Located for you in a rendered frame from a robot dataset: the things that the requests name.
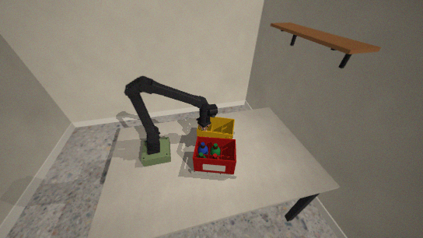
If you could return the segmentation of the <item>red bottle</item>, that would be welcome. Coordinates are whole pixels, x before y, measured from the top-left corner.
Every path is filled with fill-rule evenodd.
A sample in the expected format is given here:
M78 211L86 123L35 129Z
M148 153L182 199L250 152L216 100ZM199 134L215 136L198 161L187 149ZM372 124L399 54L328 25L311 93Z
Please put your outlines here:
M217 154L215 153L210 159L220 159L220 158L218 158Z

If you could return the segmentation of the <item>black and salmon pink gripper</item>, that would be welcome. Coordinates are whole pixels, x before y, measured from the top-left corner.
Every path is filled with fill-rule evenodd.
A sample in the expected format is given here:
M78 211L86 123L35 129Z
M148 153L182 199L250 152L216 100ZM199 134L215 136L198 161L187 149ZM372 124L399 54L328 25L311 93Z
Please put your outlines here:
M197 121L198 121L198 125L201 127L201 128L203 128L203 130L204 131L206 131L207 130L207 128L208 128L208 126L211 124L211 122L209 121L208 123L206 123L206 117L199 117L199 118L197 118ZM206 127L206 129L205 129L205 127Z

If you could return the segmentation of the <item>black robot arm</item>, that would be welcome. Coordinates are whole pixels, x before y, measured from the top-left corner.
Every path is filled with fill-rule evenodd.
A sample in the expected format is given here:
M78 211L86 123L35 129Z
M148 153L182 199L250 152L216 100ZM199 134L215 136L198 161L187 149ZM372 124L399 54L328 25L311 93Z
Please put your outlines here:
M142 97L140 95L140 93L142 92L149 93L149 94L152 94L152 93L159 94L159 95L166 96L166 97L179 100L185 103L189 103L195 107L198 107L200 108L199 109L200 116L206 117L206 123L210 121L210 117L215 117L215 115L218 113L218 108L216 104L208 104L207 100L203 96L192 95L192 94L180 91L178 89L165 86L146 76L137 77L135 80L133 80L132 82L126 85L124 93L126 96L128 96L128 98L132 102L145 128L145 132L147 134L146 142L147 142L148 155L160 152L160 143L159 143L160 132L159 132L159 129L152 123L151 117L149 116L149 112L147 111L145 104L142 100Z

